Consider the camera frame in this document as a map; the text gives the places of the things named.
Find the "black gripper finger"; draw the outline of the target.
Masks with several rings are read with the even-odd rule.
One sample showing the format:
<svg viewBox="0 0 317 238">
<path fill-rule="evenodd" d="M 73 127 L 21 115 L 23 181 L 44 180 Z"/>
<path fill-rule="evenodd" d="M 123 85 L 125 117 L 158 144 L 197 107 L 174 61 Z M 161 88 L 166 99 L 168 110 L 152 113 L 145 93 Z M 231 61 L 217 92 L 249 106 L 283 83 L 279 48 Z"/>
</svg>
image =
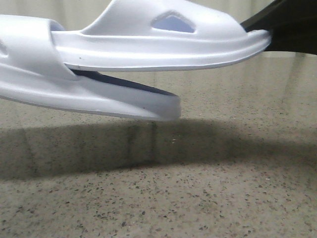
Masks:
<svg viewBox="0 0 317 238">
<path fill-rule="evenodd" d="M 317 53 L 317 1 L 274 0 L 241 23 L 243 28 L 272 35 L 266 51 Z"/>
</svg>

